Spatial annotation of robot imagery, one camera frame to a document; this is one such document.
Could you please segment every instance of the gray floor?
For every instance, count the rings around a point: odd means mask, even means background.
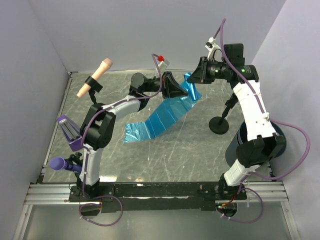
[[[111,104],[125,97],[129,92],[130,79],[134,72],[106,73],[99,83],[103,86],[97,94],[98,102]],[[143,72],[153,77],[155,72]],[[183,81],[184,72],[173,72],[177,82]],[[76,94],[89,74],[73,74],[70,89],[62,111],[81,126],[92,102],[87,94],[78,98]],[[216,135],[210,131],[208,122],[220,116],[225,102],[232,91],[227,82],[217,80],[210,85],[196,85],[202,98],[181,120],[164,134],[150,141],[124,143],[125,124],[145,121],[162,102],[161,94],[151,99],[146,108],[119,120],[112,140],[104,149],[100,164],[102,182],[166,182],[166,181],[217,181],[229,169],[225,151],[243,122],[240,105],[229,113],[229,131]],[[60,129],[57,130],[49,159],[57,156],[67,158],[72,154]],[[269,174],[269,168],[262,166],[258,171]],[[256,176],[251,181],[262,181]],[[72,172],[54,171],[47,168],[44,182],[75,181]]]
[[[252,220],[261,204],[238,204],[234,218]],[[99,214],[94,221],[111,223],[119,212]],[[289,240],[280,202],[265,202],[264,215],[251,224],[220,218],[214,211],[199,209],[125,211],[111,227],[96,226],[79,219],[78,206],[33,206],[24,240]]]

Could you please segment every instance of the black stand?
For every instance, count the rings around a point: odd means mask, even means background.
[[[97,99],[95,97],[96,91],[93,88],[90,88],[89,92],[89,96],[91,101],[93,102],[93,104],[97,104]]]
[[[224,109],[222,116],[215,116],[209,121],[209,128],[215,134],[225,134],[229,130],[229,123],[225,119],[230,109],[232,109],[238,102],[237,96],[233,93],[229,100],[225,102],[226,108]]]

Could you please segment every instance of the black cylinder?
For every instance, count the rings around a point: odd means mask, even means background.
[[[284,132],[281,130],[281,128],[278,125],[276,125],[274,122],[271,122],[271,125],[279,135],[286,137]],[[238,132],[235,134],[235,136],[233,137],[232,141],[230,142],[228,148],[225,151],[225,160],[230,167],[235,163],[235,161],[237,159],[237,154],[236,154],[237,147],[247,141],[248,141],[247,140],[247,126],[246,126],[246,123],[243,122],[241,124]],[[275,156],[276,158],[281,156],[285,152],[286,146],[287,146],[287,144],[285,144],[282,147],[282,149]]]

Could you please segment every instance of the white backdrop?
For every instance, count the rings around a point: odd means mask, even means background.
[[[287,0],[253,61],[270,116],[300,126],[311,139],[305,162],[283,180],[303,240],[319,239],[320,232],[319,10],[318,0]],[[283,130],[288,147],[273,161],[276,174],[292,167],[306,147],[301,133]]]
[[[225,43],[244,43],[251,63],[285,0],[29,0],[68,71],[90,73],[105,58],[112,70],[194,70],[206,41],[227,18]]]
[[[41,172],[68,73],[26,0],[0,1],[0,239]]]

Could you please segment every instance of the blue plastic sheet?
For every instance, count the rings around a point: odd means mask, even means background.
[[[181,88],[188,92],[188,96],[166,98],[144,122],[134,122],[125,125],[125,143],[151,140],[165,132],[187,112],[201,98],[194,83],[188,83],[191,73],[184,74]]]

